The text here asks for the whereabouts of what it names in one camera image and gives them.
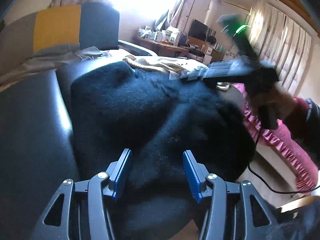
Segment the person's right hand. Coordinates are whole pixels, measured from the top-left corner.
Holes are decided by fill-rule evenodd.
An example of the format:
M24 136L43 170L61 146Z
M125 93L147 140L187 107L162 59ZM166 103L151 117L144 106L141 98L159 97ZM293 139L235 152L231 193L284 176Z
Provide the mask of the person's right hand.
M295 108L295 99L279 83L274 83L267 92L246 95L246 101L252 113L258 114L258 108L263 105L273 105L277 119L285 120Z

